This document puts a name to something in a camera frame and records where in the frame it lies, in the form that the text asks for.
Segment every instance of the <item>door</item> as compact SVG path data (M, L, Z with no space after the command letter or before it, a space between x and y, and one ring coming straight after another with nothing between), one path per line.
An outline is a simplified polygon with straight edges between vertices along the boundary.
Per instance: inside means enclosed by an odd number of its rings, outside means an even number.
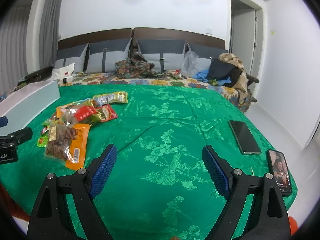
M255 10L234 10L232 16L231 53L243 62L245 71L250 74L256 31Z

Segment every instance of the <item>pillow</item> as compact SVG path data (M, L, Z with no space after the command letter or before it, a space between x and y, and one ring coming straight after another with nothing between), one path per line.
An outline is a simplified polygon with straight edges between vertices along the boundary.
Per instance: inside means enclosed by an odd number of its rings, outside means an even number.
M129 56L131 38L90 43L87 73L114 72L117 61Z
M177 70L183 64L185 40L138 40L139 53L155 67L153 71Z
M84 58L87 52L87 47L88 44L83 44L68 49L58 50L57 60L54 64L54 68L62 68L74 63L74 73L82 72L84 68Z
M190 50L194 51L196 54L199 55L199 57L196 60L196 65L193 67L194 69L196 69L196 72L209 69L211 64L211 57L213 57L213 59L218 60L218 57L222 53L228 52L226 49L211 48L196 44L188 45Z

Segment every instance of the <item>gray curtain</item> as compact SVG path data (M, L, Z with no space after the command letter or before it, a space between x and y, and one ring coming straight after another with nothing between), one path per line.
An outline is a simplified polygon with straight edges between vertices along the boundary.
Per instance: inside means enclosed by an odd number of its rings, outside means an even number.
M0 95L27 74L26 35L30 7L12 8L0 24Z
M45 0L39 34L40 68L51 66L57 56L62 0Z

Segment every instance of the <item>white plastic bag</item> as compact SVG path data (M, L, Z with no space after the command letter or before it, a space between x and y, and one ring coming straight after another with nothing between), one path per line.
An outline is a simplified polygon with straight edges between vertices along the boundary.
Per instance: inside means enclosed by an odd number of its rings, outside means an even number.
M52 70L50 80L57 80L57 79L60 80L60 79L64 79L64 78L69 78L70 76L72 76L72 73L74 70L75 70L74 63L70 64L69 66L62 67L62 68L54 68Z
M199 57L192 50L188 50L188 52L184 56L183 64L181 66L181 75L186 77L192 77L197 73L197 70L194 68L196 65L196 60Z

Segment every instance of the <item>smartphone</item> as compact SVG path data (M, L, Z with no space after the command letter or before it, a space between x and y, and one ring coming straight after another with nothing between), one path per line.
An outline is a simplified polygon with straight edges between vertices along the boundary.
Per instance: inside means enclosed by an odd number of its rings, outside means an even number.
M242 154L261 154L261 150L245 122L230 120L229 125Z
M291 195L291 180L289 176L287 162L284 158L284 154L275 150L268 150L267 160L269 170L273 174L273 177L276 179L281 195Z

